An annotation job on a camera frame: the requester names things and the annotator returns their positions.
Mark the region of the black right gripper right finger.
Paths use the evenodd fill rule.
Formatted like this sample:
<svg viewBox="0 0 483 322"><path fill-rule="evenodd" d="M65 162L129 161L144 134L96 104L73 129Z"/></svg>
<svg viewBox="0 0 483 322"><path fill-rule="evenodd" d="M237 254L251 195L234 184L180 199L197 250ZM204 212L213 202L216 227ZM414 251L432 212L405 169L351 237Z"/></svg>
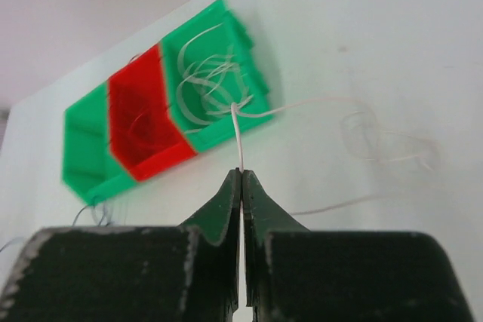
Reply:
<svg viewBox="0 0 483 322"><path fill-rule="evenodd" d="M312 231L243 173L255 321L471 321L440 244L420 232Z"/></svg>

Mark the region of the red plastic bin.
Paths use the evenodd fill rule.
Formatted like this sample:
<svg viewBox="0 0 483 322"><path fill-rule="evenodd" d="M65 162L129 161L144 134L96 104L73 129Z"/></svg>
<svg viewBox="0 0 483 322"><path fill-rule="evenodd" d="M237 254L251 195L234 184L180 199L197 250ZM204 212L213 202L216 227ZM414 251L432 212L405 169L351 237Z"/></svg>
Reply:
<svg viewBox="0 0 483 322"><path fill-rule="evenodd" d="M169 115L162 52L155 44L107 80L109 148L138 182L197 155Z"/></svg>

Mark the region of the right green plastic bin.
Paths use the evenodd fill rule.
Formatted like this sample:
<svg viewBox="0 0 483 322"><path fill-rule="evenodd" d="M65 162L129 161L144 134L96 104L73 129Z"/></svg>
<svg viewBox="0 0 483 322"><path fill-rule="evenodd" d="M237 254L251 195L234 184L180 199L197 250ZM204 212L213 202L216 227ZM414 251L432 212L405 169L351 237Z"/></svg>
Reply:
<svg viewBox="0 0 483 322"><path fill-rule="evenodd" d="M245 25L216 0L159 43L171 120L197 152L235 136L231 106L249 116L242 131L270 119L269 87Z"/></svg>

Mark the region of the left green plastic bin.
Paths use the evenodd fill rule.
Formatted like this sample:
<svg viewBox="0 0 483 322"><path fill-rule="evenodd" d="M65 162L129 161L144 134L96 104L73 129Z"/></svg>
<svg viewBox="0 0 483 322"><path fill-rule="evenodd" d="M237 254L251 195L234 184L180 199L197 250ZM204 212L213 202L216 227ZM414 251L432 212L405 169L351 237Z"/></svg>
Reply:
<svg viewBox="0 0 483 322"><path fill-rule="evenodd" d="M62 179L87 205L99 204L137 185L109 149L106 83L64 113Z"/></svg>

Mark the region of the green plastic bin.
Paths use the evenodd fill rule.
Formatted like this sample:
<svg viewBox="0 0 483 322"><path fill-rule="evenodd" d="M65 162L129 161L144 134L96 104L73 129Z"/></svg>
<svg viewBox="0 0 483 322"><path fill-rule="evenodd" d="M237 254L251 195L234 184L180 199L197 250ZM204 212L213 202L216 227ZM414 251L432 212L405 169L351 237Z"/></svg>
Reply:
<svg viewBox="0 0 483 322"><path fill-rule="evenodd" d="M159 43L171 120L197 152L235 136L231 106L249 116L242 131L270 119L269 87L245 25L216 0Z"/></svg>
<svg viewBox="0 0 483 322"><path fill-rule="evenodd" d="M99 204L137 185L109 149L106 83L64 113L62 179L87 205Z"/></svg>

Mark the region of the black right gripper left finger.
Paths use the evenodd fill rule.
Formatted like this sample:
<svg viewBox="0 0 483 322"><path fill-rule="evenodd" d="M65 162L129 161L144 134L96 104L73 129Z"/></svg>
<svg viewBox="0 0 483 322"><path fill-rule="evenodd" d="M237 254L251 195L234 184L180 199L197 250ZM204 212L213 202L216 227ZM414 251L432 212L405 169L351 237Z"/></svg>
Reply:
<svg viewBox="0 0 483 322"><path fill-rule="evenodd" d="M3 321L230 321L242 175L177 226L55 227L20 251Z"/></svg>

